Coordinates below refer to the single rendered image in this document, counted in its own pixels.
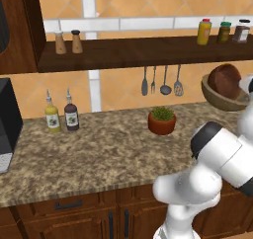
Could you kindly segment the wooden shaker with black cap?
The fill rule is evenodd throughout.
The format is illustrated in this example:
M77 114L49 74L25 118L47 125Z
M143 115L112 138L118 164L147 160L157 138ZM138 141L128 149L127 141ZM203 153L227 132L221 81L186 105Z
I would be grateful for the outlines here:
M72 52L73 53L82 53L82 43L80 39L80 31L79 30L72 30Z

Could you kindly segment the green plant in terracotta pot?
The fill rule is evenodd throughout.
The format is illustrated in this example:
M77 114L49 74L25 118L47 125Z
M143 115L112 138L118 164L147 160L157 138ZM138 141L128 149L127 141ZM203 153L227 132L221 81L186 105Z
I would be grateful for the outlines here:
M173 132L176 124L175 113L165 107L156 107L148 114L148 128L158 135L168 135Z

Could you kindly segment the dark vinegar bottle with spout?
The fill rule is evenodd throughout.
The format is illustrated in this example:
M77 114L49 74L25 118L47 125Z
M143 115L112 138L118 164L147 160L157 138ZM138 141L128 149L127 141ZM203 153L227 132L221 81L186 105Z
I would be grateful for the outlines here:
M64 107L65 123L69 131L79 129L79 117L77 107L72 103L70 92L67 92L67 105Z

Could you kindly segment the dark jar with white label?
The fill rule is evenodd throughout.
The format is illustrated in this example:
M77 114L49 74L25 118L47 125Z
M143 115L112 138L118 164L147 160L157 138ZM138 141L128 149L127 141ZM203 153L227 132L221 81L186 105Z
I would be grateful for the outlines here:
M250 21L248 19L240 19L238 25L235 28L232 40L238 43L247 42L250 31L249 25Z

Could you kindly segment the grey hanging fork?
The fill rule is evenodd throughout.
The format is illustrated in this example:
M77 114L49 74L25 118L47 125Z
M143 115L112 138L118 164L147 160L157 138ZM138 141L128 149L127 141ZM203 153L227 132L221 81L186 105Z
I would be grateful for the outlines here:
M155 93L155 77L156 77L156 66L153 67L153 80L150 86L151 94Z

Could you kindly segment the dark wooden wall cabinet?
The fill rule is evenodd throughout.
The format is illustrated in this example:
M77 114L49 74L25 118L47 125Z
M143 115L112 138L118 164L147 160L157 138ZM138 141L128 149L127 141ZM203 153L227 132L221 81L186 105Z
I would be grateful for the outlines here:
M0 74L37 72L45 43L40 0L0 0Z

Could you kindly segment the black countertop appliance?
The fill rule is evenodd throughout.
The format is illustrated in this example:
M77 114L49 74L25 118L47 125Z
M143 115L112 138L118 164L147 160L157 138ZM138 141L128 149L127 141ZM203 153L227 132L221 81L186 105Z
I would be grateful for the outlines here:
M23 119L10 78L0 78L0 174L10 167Z

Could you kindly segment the large tan wooden bowl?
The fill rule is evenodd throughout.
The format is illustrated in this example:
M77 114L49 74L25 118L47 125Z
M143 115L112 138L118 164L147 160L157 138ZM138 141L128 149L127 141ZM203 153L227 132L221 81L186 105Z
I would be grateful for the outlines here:
M240 91L239 96L235 100L223 97L208 84L208 75L202 79L202 92L206 100L215 108L226 112L238 112L244 110L249 104L249 96Z

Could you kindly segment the grey hanging ladle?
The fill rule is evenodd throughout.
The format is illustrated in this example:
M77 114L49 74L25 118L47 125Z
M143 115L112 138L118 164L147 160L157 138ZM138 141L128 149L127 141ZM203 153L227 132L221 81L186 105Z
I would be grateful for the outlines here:
M168 66L165 66L164 76L167 76ZM163 85L160 87L160 93L163 95L169 95L172 92L170 86L166 84L166 81L163 81Z

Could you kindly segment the yellow bottle with red cap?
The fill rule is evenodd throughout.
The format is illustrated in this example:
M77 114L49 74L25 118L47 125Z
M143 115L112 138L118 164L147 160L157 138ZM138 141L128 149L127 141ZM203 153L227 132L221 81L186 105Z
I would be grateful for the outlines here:
M211 20L202 19L199 23L197 44L206 45L209 41L210 32L211 32Z

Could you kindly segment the wooden shaker with white cap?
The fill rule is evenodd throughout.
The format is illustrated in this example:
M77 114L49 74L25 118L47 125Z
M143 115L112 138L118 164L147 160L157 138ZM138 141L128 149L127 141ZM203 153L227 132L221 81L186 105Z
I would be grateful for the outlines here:
M55 51L57 54L65 54L66 47L63 39L63 31L55 32Z

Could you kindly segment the dark wooden wall shelf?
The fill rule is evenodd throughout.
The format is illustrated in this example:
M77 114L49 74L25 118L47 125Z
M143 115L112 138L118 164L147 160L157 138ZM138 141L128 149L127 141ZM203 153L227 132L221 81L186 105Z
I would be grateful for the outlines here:
M198 45L196 37L83 40L83 52L77 54L72 52L71 41L65 45L67 53L59 55L54 42L45 44L40 73L253 60L253 35L247 43L229 37L226 44L210 36L207 45Z

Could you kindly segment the yellow oil bottle with spout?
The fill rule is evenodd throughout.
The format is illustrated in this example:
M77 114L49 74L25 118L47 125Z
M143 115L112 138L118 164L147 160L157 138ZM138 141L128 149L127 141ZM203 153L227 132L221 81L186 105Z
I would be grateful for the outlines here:
M60 124L58 109L52 103L52 99L49 94L49 90L46 90L46 102L47 102L47 106L44 109L44 113L45 113L45 118L46 118L48 130L50 132L60 132L61 131L61 124Z

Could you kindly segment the grey hanging slotted spatula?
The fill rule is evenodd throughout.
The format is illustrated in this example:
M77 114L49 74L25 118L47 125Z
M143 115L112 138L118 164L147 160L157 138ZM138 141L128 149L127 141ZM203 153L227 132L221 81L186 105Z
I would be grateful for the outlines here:
M181 65L178 65L178 70L180 71L181 70ZM183 89L183 85L182 83L180 82L179 78L176 78L176 81L174 83L174 94L177 96L177 97L182 97L184 95L184 89Z

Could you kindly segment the brown wooden drawer front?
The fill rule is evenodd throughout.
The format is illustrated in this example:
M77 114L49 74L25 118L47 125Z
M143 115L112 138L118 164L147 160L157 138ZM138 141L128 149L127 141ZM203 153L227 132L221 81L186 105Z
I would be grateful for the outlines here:
M55 210L55 203L59 202L60 204L73 203L77 200L82 199L82 205L78 207L73 207L69 209L61 209ZM63 199L50 199L40 202L31 203L29 208L33 216L49 216L57 213L61 213L64 211L72 211L72 210L84 210L84 209L93 209L104 206L111 206L115 204L116 201L116 192L115 191L107 191L101 193L93 193L82 196L75 196Z
M120 203L154 200L152 185L142 185L118 190Z

